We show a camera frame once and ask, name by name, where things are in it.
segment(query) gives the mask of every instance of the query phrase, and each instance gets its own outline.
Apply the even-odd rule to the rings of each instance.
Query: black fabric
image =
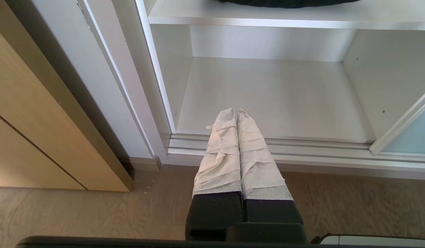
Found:
[[[239,223],[228,228],[226,241],[308,244],[304,227],[298,223]]]
[[[241,192],[194,195],[186,218],[186,240],[225,241],[226,229],[243,221]]]
[[[292,200],[243,201],[244,221],[253,223],[299,223],[302,217]]]
[[[272,8],[303,8],[351,3],[359,0],[218,0],[242,5]]]

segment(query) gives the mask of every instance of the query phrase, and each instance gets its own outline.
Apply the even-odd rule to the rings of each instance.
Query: wall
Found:
[[[118,157],[151,153],[75,0],[7,0]]]
[[[425,111],[383,151],[425,154]]]

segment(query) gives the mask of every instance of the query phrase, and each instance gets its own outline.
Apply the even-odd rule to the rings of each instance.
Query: laminate floor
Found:
[[[184,239],[197,168],[137,172],[131,193],[0,188],[0,248],[34,235]],[[425,238],[425,181],[283,176],[309,239],[327,232]]]

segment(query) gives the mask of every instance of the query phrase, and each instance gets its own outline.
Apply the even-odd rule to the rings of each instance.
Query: cabinet door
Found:
[[[0,186],[84,189],[1,118]]]
[[[127,171],[4,0],[0,116],[86,189],[131,189]]]

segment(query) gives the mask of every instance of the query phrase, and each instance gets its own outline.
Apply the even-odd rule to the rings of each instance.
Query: white shelf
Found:
[[[209,135],[229,107],[246,110],[266,138],[375,140],[339,62],[193,58],[177,133]]]
[[[148,19],[150,24],[425,30],[425,0],[360,0],[299,9],[156,0]]]

